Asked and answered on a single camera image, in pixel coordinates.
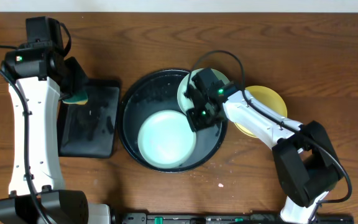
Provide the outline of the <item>green yellow sponge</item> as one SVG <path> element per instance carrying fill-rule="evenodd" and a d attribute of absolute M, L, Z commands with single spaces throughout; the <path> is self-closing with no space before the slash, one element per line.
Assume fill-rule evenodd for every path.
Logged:
<path fill-rule="evenodd" d="M 85 90 L 82 90 L 62 101 L 67 105 L 85 105 L 88 102 L 88 94 Z"/>

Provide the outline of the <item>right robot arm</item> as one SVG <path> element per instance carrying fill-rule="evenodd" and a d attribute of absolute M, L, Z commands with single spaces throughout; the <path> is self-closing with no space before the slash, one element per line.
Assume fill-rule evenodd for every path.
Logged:
<path fill-rule="evenodd" d="M 341 179 L 349 178 L 321 124 L 302 124 L 282 116 L 234 83 L 182 84 L 177 99 L 192 130 L 228 120 L 248 129 L 271 149 L 287 195 L 280 212 L 283 222 L 313 223 L 318 207 L 327 203 L 327 194 Z"/>

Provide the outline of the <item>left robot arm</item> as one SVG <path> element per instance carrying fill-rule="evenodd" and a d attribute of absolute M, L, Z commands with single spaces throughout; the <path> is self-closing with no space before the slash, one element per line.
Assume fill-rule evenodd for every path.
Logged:
<path fill-rule="evenodd" d="M 57 109 L 85 79 L 70 44 L 35 39 L 12 47 L 0 66 L 14 110 L 14 167 L 8 197 L 0 199 L 1 223 L 111 223 L 106 204 L 67 190 L 60 168 Z"/>

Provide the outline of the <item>yellow plate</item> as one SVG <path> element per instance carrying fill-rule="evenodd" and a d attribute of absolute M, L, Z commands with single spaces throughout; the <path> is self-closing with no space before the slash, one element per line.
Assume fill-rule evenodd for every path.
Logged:
<path fill-rule="evenodd" d="M 246 90 L 248 90 L 256 100 L 260 101 L 276 113 L 282 116 L 288 115 L 287 106 L 283 98 L 274 90 L 266 86 L 258 85 L 248 86 L 246 87 Z"/>

